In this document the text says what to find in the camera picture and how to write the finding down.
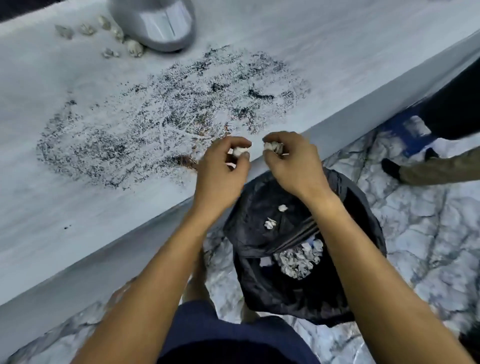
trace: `marble floor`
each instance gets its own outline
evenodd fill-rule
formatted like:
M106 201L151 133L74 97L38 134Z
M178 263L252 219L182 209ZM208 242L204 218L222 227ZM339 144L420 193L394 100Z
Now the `marble floor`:
M433 144L442 157L478 145L480 134ZM406 160L401 149L398 140L377 129L329 157L325 165L356 181L366 193L383 227L389 261L444 324L459 334L480 316L480 181L431 187L399 185L382 172L382 158L407 164L423 157L420 153ZM218 315L239 322L243 298L232 262L232 246L216 230L209 233L205 250L207 287ZM6 363L69 363L127 287L26 345ZM373 363L355 323L327 328L290 316L285 320L323 364Z

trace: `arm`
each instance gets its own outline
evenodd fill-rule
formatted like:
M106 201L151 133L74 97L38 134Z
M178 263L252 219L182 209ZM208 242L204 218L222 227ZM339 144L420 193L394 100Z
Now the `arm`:
M155 363L207 230L240 195L250 168L227 152L244 138L215 141L198 165L193 206L183 222L107 314L73 364ZM226 162L236 162L230 170Z
M285 145L288 156L265 151L265 160L280 185L311 211L376 362L473 364L331 191L316 147L296 133L272 133L264 140Z

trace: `forearm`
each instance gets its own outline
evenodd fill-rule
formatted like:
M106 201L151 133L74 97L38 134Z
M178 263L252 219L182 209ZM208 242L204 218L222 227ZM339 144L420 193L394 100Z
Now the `forearm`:
M73 364L154 363L209 227L187 216L107 314Z
M472 363L335 196L309 203L350 308L378 363Z

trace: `khaki pants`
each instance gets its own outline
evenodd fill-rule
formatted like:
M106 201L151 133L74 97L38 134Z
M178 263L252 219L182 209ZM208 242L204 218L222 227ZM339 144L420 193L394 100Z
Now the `khaki pants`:
M480 146L455 157L400 167L400 179L413 186L480 180Z

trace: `shiny silver object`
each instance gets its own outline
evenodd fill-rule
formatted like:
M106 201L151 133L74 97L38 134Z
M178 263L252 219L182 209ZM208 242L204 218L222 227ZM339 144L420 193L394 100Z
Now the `shiny silver object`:
M193 41L190 0L108 0L108 9L126 35L150 48L174 52Z

